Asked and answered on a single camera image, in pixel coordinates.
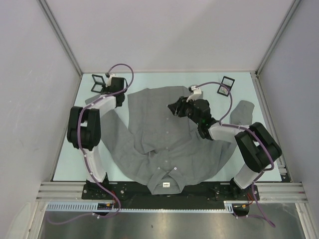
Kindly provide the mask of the grey button-up shirt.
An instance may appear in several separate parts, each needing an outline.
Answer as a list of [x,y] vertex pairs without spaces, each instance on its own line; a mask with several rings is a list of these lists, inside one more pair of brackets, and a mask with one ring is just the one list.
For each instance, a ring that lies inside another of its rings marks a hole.
[[128,95],[128,124],[115,111],[101,117],[101,140],[113,161],[151,192],[165,183],[176,192],[212,178],[236,149],[201,138],[194,122],[172,114],[167,106],[188,95],[184,86],[144,89]]

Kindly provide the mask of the silver crystal brooch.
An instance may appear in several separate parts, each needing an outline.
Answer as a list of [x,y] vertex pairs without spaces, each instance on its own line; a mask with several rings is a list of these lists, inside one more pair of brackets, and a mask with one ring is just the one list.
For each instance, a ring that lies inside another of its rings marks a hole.
[[227,94],[227,93],[228,93],[227,89],[226,89],[226,88],[224,88],[224,87],[222,87],[222,88],[221,88],[221,91],[222,91],[223,93],[225,93],[225,94]]

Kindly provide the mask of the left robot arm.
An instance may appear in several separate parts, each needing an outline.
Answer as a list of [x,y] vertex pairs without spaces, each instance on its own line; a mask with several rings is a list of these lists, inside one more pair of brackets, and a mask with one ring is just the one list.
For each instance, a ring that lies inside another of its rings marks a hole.
[[106,76],[93,74],[94,85],[91,92],[97,93],[85,107],[73,106],[70,110],[67,140],[74,148],[82,151],[88,171],[87,180],[96,183],[93,194],[99,199],[109,196],[110,186],[103,181],[106,172],[102,167],[99,153],[101,140],[101,117],[107,112],[121,107],[128,87],[127,80],[115,74]]

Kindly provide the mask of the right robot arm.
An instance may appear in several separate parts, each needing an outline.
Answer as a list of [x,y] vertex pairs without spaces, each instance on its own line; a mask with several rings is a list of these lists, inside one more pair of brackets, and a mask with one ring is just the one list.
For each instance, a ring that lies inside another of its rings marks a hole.
[[282,156],[281,148],[260,122],[249,126],[218,122],[211,116],[209,102],[203,99],[188,101],[180,97],[167,107],[173,115],[192,120],[203,139],[226,141],[239,147],[244,165],[230,181],[230,195],[236,200],[243,199],[248,188],[264,172],[272,170],[274,162]]

